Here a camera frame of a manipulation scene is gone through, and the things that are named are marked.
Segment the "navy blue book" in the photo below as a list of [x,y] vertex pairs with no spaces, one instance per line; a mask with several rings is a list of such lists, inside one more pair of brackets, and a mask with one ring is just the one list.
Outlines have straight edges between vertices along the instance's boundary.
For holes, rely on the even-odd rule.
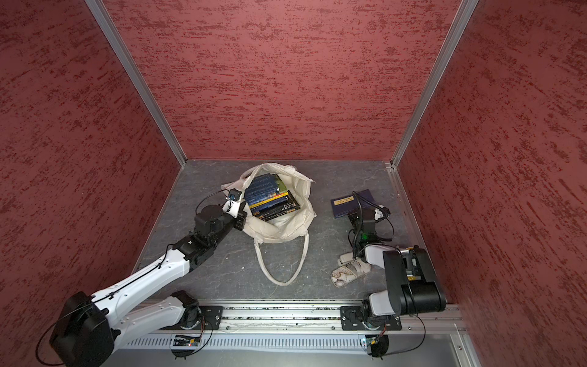
[[245,189],[244,198],[249,206],[261,203],[280,193],[275,174],[263,174],[255,177]]
[[[375,203],[375,199],[371,195],[370,190],[359,191],[358,195],[362,206],[367,206],[368,201]],[[333,217],[335,219],[348,216],[359,209],[359,204],[352,194],[332,199],[330,200],[330,203],[333,210]]]

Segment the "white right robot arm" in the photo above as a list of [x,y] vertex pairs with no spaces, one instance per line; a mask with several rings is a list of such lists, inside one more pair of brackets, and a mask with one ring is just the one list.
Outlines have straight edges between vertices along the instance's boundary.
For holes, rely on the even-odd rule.
[[419,246],[398,248],[376,232],[375,209],[359,209],[348,215],[353,226],[353,261],[385,271],[386,289],[363,302],[367,317],[395,317],[437,313],[446,309],[446,296],[427,251]]

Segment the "beige canvas tote bag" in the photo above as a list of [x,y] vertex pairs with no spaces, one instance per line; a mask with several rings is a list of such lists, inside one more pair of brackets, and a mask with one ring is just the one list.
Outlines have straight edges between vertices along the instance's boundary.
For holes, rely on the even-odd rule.
[[[252,217],[252,210],[246,207],[245,212],[249,215],[249,221],[245,224],[243,231],[254,240],[258,264],[266,278],[277,286],[286,287],[292,284],[298,277],[307,258],[309,249],[308,229],[316,217],[316,212],[313,210],[312,204],[309,201],[310,188],[313,180],[301,174],[292,165],[268,162],[248,169],[238,180],[224,184],[221,188],[226,190],[237,189],[238,191],[244,192],[245,189],[249,188],[253,178],[265,173],[279,174],[287,188],[293,191],[293,198],[296,199],[301,208],[295,212],[265,222]],[[271,275],[264,264],[261,245],[264,243],[287,243],[298,237],[304,239],[304,247],[296,272],[288,281],[278,281]]]

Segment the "navy blue book top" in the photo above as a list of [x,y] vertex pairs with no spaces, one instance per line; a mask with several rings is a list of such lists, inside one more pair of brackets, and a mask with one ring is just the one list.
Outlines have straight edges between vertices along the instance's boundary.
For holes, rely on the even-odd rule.
[[[367,206],[368,201],[375,203],[375,199],[371,195],[370,190],[359,191],[358,195],[362,206]],[[332,199],[330,200],[330,203],[333,210],[333,217],[335,219],[348,216],[359,209],[359,204],[352,194]]]

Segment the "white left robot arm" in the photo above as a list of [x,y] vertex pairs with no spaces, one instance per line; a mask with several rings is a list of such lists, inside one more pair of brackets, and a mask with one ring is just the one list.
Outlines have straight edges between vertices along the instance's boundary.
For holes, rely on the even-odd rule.
[[171,282],[200,267],[232,229],[244,227],[245,202],[204,207],[194,230],[150,265],[93,295],[66,300],[49,343],[65,366],[100,366],[120,347],[162,327],[202,325],[198,301],[178,291],[151,307],[138,306]]

